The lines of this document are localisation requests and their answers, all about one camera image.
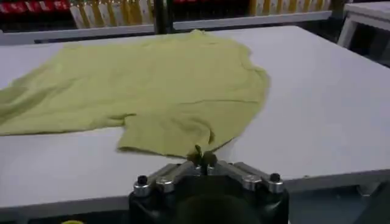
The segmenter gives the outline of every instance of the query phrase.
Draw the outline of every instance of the red label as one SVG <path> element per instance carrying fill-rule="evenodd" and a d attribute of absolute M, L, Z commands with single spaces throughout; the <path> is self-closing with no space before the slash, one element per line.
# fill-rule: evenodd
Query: red label
<path fill-rule="evenodd" d="M 26 6 L 30 12 L 36 13 L 42 11 L 41 5 L 37 1 L 28 1 L 26 2 Z"/>
<path fill-rule="evenodd" d="M 27 11 L 27 6 L 25 5 L 24 2 L 13 2 L 9 4 L 11 8 L 11 12 L 14 13 L 24 13 Z"/>
<path fill-rule="evenodd" d="M 12 12 L 10 9 L 9 3 L 0 3 L 0 12 L 4 14 L 9 14 Z"/>
<path fill-rule="evenodd" d="M 68 9 L 66 2 L 62 0 L 54 1 L 54 7 L 56 10 L 60 10 L 60 11 Z"/>
<path fill-rule="evenodd" d="M 52 1 L 40 1 L 39 4 L 41 5 L 42 11 L 44 12 L 50 12 L 54 10 L 54 4 Z"/>

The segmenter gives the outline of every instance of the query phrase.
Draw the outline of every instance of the white table leg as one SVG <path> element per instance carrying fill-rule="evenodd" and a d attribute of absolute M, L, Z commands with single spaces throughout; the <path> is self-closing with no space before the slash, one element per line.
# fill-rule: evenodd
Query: white table leg
<path fill-rule="evenodd" d="M 338 45 L 348 48 L 351 43 L 353 34 L 355 33 L 357 23 L 352 21 L 349 17 L 346 19 L 344 26 L 337 42 Z"/>

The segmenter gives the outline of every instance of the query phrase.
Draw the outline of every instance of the t-shirt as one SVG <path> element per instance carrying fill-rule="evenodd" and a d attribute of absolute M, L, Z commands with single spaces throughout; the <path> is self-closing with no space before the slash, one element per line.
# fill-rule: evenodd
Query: t-shirt
<path fill-rule="evenodd" d="M 264 102 L 268 77 L 249 54 L 198 30 L 71 44 L 0 90 L 0 135 L 123 126 L 122 150 L 213 150 L 238 136 Z"/>

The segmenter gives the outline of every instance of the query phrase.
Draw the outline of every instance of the shelf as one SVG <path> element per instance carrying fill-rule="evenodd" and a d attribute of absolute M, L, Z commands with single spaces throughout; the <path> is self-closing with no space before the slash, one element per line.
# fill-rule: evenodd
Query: shelf
<path fill-rule="evenodd" d="M 74 30 L 53 30 L 38 32 L 3 33 L 0 30 L 0 45 L 34 44 L 37 41 L 62 40 L 67 38 L 104 37 L 108 35 L 125 35 L 133 33 L 154 33 L 154 26 L 119 26 Z"/>
<path fill-rule="evenodd" d="M 302 21 L 325 20 L 330 17 L 332 11 L 295 13 L 269 16 L 251 16 L 227 19 L 208 19 L 198 21 L 174 22 L 177 30 L 205 29 L 215 27 L 249 26 L 275 23 L 296 23 Z M 137 33 L 154 33 L 154 26 L 137 25 L 121 27 L 103 27 L 92 29 L 53 30 L 41 32 L 17 32 L 3 33 L 0 30 L 0 45 L 34 44 L 48 40 L 63 40 L 69 38 L 104 37 L 109 35 L 125 35 Z"/>
<path fill-rule="evenodd" d="M 232 26 L 250 26 L 272 23 L 296 23 L 303 21 L 325 20 L 330 17 L 332 11 L 308 12 L 308 13 L 294 13 L 282 15 L 268 15 L 268 16 L 251 16 L 240 18 L 227 19 L 208 19 L 198 21 L 183 21 L 174 22 L 173 26 L 177 30 L 187 29 L 205 29 L 216 27 L 232 27 Z"/>

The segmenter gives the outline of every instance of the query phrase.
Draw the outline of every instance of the table surface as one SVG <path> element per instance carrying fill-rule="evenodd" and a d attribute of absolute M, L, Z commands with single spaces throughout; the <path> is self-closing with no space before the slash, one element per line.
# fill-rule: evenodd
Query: table surface
<path fill-rule="evenodd" d="M 390 169 L 390 70 L 294 26 L 211 32 L 245 44 L 267 70 L 263 110 L 219 149 L 284 179 Z M 134 41 L 133 37 L 83 41 Z M 0 47 L 0 88 L 63 43 Z M 0 137 L 0 208 L 123 197 L 138 175 L 181 159 L 116 151 L 122 128 Z"/>
<path fill-rule="evenodd" d="M 345 10 L 371 17 L 390 20 L 390 1 L 346 4 Z"/>

